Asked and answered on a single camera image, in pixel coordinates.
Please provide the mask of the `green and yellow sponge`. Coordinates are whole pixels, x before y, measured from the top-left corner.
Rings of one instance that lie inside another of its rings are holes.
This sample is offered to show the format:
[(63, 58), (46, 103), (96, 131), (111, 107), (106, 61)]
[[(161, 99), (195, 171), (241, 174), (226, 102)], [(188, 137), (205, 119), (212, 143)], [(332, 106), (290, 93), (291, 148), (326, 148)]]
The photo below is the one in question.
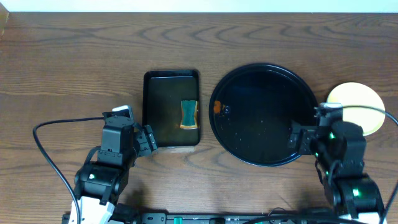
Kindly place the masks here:
[(197, 129), (198, 128), (198, 102), (195, 100), (181, 101), (182, 120), (180, 122), (181, 129)]

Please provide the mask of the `yellow plate with sauce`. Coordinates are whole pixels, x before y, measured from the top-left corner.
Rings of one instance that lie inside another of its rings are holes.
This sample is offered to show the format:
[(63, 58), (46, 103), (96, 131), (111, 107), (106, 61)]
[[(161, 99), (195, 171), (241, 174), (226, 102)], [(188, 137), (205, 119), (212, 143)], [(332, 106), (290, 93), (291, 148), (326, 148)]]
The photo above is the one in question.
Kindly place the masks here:
[[(370, 87), (356, 82), (342, 83), (329, 93), (327, 103), (340, 103), (343, 106), (370, 106), (385, 110), (381, 97)], [(363, 135), (375, 133), (384, 123), (386, 115), (366, 108), (344, 108), (343, 121), (362, 127)]]

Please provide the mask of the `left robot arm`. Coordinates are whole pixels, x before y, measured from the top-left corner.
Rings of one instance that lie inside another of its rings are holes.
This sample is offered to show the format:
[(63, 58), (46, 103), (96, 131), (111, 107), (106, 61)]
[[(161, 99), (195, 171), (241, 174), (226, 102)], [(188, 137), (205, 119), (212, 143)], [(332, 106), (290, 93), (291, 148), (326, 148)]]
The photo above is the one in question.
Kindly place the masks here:
[(108, 223), (136, 159), (157, 150), (152, 128), (135, 122), (128, 109), (103, 115), (101, 144), (89, 152), (75, 175), (76, 202), (69, 223)]

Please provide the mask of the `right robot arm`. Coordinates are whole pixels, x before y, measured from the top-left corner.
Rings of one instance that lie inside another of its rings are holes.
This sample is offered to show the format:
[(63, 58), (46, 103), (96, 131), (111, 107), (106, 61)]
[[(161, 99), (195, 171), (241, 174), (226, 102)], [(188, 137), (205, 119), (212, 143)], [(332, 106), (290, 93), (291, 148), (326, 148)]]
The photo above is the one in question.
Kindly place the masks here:
[(375, 181), (364, 173), (366, 140), (362, 127), (346, 121), (326, 126), (291, 122), (287, 146), (315, 156), (315, 168), (325, 196), (339, 217), (359, 220), (384, 211)]

